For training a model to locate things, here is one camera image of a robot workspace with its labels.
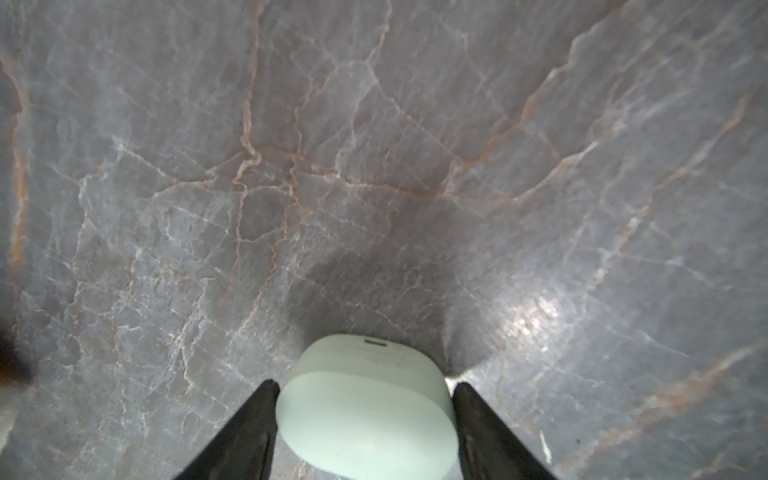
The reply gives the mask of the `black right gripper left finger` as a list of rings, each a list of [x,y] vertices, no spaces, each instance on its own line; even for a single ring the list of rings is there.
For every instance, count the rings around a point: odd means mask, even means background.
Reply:
[[[262,382],[175,479],[268,480],[278,433],[279,393],[275,380]]]

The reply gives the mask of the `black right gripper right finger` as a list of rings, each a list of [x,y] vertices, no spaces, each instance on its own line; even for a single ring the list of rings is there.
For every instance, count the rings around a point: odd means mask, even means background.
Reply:
[[[469,383],[457,384],[452,402],[464,479],[556,479]]]

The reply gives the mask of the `mint green earbud charging case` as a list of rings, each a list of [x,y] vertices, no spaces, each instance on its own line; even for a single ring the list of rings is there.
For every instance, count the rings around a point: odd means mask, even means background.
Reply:
[[[449,387],[411,347],[351,334],[312,343],[276,403],[284,442],[347,479],[443,479],[458,458]]]

